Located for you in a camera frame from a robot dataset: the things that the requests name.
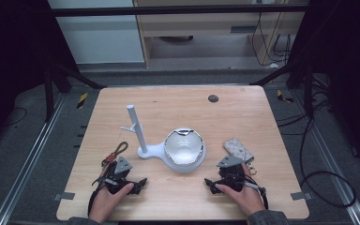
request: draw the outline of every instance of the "white stand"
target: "white stand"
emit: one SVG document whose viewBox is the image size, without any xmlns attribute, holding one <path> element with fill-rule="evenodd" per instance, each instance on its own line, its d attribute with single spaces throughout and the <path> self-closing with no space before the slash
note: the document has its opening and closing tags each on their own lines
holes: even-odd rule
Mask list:
<svg viewBox="0 0 360 225">
<path fill-rule="evenodd" d="M 137 153 L 142 159 L 149 158 L 160 158 L 165 164 L 171 169 L 181 172 L 188 173 L 197 169 L 202 163 L 206 156 L 206 146 L 203 144 L 203 150 L 201 156 L 192 164 L 177 164 L 165 153 L 165 141 L 156 145 L 146 144 L 143 136 L 142 126 L 139 124 L 139 119 L 137 118 L 136 111 L 134 110 L 133 105 L 127 106 L 127 111 L 129 113 L 132 126 L 131 127 L 121 127 L 121 129 L 136 133 L 137 138 L 140 143 L 140 147 L 137 149 Z"/>
</svg>

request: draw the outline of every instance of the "cabinet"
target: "cabinet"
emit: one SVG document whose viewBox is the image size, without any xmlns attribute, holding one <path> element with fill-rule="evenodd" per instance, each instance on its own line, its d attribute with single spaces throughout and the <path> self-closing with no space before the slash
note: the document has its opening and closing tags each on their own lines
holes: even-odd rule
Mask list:
<svg viewBox="0 0 360 225">
<path fill-rule="evenodd" d="M 49 0 L 51 8 L 133 7 L 131 0 Z M 134 15 L 57 17 L 80 70 L 110 69 L 118 64 L 144 64 L 139 28 Z"/>
<path fill-rule="evenodd" d="M 248 5 L 253 0 L 133 0 L 135 7 Z M 307 0 L 275 0 L 275 4 L 306 3 Z M 137 16 L 145 63 L 149 65 L 154 37 L 251 35 L 259 19 L 253 45 L 261 63 L 268 60 L 278 35 L 295 35 L 304 12 L 207 13 Z"/>
</svg>

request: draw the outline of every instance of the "human hand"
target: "human hand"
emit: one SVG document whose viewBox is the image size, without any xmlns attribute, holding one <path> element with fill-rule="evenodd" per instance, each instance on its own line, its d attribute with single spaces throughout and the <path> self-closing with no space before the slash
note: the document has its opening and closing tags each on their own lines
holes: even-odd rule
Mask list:
<svg viewBox="0 0 360 225">
<path fill-rule="evenodd" d="M 245 163 L 242 163 L 242 168 L 244 169 L 245 175 L 250 177 L 250 170 Z M 259 191 L 252 187 L 244 186 L 240 192 L 225 185 L 217 184 L 216 188 L 230 196 L 239 205 L 242 212 L 244 212 L 247 217 L 265 209 Z"/>
<path fill-rule="evenodd" d="M 103 187 L 93 201 L 92 209 L 89 213 L 89 219 L 101 224 L 107 220 L 113 209 L 121 200 L 133 189 L 134 184 L 129 183 L 122 187 L 115 194 L 111 194 L 107 187 Z"/>
</svg>

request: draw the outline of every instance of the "sleeve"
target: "sleeve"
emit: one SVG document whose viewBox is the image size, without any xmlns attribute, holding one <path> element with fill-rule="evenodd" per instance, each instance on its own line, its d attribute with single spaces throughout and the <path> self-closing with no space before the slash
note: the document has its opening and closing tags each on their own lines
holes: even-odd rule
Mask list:
<svg viewBox="0 0 360 225">
<path fill-rule="evenodd" d="M 250 215 L 251 225 L 282 225 L 289 224 L 285 214 L 277 211 L 262 210 Z"/>
<path fill-rule="evenodd" d="M 71 217 L 68 220 L 68 225 L 100 225 L 99 223 L 95 222 L 92 219 L 89 218 L 83 218 L 83 217 Z"/>
</svg>

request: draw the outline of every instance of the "stand base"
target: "stand base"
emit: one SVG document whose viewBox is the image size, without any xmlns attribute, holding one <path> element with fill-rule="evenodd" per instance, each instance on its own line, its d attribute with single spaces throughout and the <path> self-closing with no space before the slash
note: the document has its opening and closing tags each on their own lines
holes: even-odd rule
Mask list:
<svg viewBox="0 0 360 225">
<path fill-rule="evenodd" d="M 137 149 L 137 153 L 140 158 L 142 159 L 149 159 L 149 158 L 159 158 L 165 164 L 170 167 L 171 169 L 180 172 L 180 173 L 188 173 L 192 172 L 197 169 L 202 163 L 204 158 L 206 157 L 206 146 L 203 145 L 203 151 L 201 156 L 191 164 L 176 164 L 174 163 L 168 155 L 165 154 L 165 142 L 156 144 L 156 145 L 149 145 L 147 144 L 147 152 L 144 153 L 142 148 L 139 147 Z"/>
</svg>

